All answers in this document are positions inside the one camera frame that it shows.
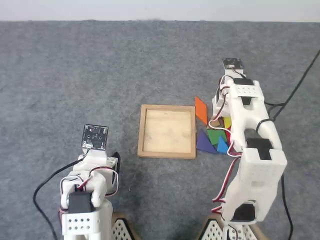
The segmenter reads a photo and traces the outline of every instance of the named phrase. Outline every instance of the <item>wooden frame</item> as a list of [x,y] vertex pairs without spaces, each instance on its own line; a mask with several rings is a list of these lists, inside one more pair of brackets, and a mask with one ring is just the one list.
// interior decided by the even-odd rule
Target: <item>wooden frame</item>
[[195,159],[195,107],[141,105],[138,156]]

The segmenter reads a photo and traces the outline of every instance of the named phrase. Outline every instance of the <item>circuit board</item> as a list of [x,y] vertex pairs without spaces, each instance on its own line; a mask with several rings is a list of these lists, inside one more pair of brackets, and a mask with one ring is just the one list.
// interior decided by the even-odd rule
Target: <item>circuit board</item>
[[85,124],[82,135],[82,147],[85,149],[106,150],[108,127]]

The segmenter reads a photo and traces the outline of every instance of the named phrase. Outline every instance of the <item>white wire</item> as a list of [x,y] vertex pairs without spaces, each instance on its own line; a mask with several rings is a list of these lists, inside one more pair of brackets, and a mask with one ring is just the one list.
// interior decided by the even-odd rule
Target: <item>white wire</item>
[[[116,176],[116,189],[115,189],[115,192],[114,193],[112,193],[112,194],[110,194],[110,195],[106,195],[105,197],[111,197],[111,196],[113,196],[113,195],[115,195],[117,192],[118,192],[118,188],[119,188],[119,175],[118,175],[118,173],[117,173],[117,171],[115,171],[115,170],[113,170],[113,169],[109,169],[109,168],[104,168],[104,167],[101,167],[101,168],[98,168],[98,169],[95,169],[95,170],[93,170],[93,171],[96,171],[96,170],[109,170],[109,171],[112,171],[114,174],[115,174],[115,176]],[[90,174],[90,176],[86,179],[86,180],[84,180],[83,182],[86,182],[86,183],[88,183],[88,181],[91,179],[91,177],[92,177],[92,175]]]
[[232,170],[232,166],[236,163],[236,161],[237,161],[237,158],[234,159],[234,160],[231,162],[231,164],[230,164],[230,166],[229,166],[229,169],[228,169],[228,171],[226,172],[226,175],[225,175],[225,177],[224,177],[224,180],[223,180],[223,183],[222,183],[222,186],[221,186],[221,189],[220,189],[218,195],[217,195],[215,198],[212,199],[213,202],[216,202],[216,201],[219,200],[219,199],[225,200],[224,198],[219,198],[219,196],[220,196],[221,194],[223,194],[224,185],[225,185],[226,182],[228,181],[228,178],[230,177],[230,172],[231,172],[231,170]]
[[81,177],[79,176],[79,175],[68,175],[68,176],[65,176],[65,177],[63,177],[61,180],[60,180],[60,184],[59,184],[59,187],[60,187],[60,195],[62,195],[62,182],[64,181],[64,180],[66,180],[66,179],[69,179],[69,178],[78,178],[82,183],[84,182],[84,180],[83,179],[81,179]]
[[[210,120],[210,121],[209,121],[208,125],[209,125],[210,128],[215,129],[215,130],[224,130],[224,131],[230,133],[230,138],[231,138],[231,134],[232,134],[232,133],[231,133],[231,131],[230,131],[229,129],[224,128],[224,127],[212,126],[212,125],[211,125],[211,122],[214,122],[214,121],[213,121],[213,120]],[[231,142],[230,146],[228,147],[228,150],[226,151],[226,154],[228,154],[228,156],[230,156],[230,157],[237,158],[237,157],[240,157],[241,155],[240,155],[240,154],[239,154],[239,155],[232,155],[232,154],[230,153],[230,150],[231,150],[232,146],[234,145],[234,143],[235,143],[235,141],[233,140],[233,141]]]
[[116,193],[118,192],[118,188],[119,188],[119,175],[118,175],[117,171],[115,171],[115,170],[113,170],[113,169],[107,169],[107,170],[110,170],[110,171],[114,172],[114,174],[116,175],[116,189],[115,189],[114,193],[106,196],[106,197],[111,197],[111,196],[113,196],[113,195],[116,195]]

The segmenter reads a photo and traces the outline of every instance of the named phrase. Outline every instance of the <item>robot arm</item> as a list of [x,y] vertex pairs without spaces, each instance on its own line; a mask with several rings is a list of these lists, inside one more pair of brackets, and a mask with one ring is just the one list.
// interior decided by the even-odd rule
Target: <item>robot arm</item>
[[[212,99],[213,116],[220,112],[222,117],[231,117],[230,142],[242,154],[236,176],[227,188],[221,215],[226,224],[249,225],[266,217],[287,159],[274,123],[261,123],[269,116],[259,82],[246,78],[239,58],[224,58],[223,64],[225,81]],[[245,137],[246,129],[257,127],[259,137]]]
[[108,157],[108,127],[86,124],[83,159],[60,181],[61,226],[65,240],[111,240],[113,207],[108,196],[118,190],[118,153]]

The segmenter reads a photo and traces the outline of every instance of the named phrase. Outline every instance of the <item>gray carpet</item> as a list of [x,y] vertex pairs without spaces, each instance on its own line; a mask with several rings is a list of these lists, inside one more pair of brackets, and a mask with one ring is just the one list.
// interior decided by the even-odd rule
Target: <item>gray carpet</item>
[[[86,123],[109,126],[108,152],[122,156],[114,210],[144,240],[194,239],[231,159],[203,152],[196,160],[138,158],[141,104],[193,105],[199,96],[211,113],[223,57],[241,58],[265,99],[278,103],[319,47],[319,23],[0,22],[0,239],[52,238],[32,194],[78,157]],[[320,60],[276,122],[295,240],[320,236],[319,76]],[[59,233],[66,174],[38,196]],[[275,240],[289,233],[280,193],[259,224]]]

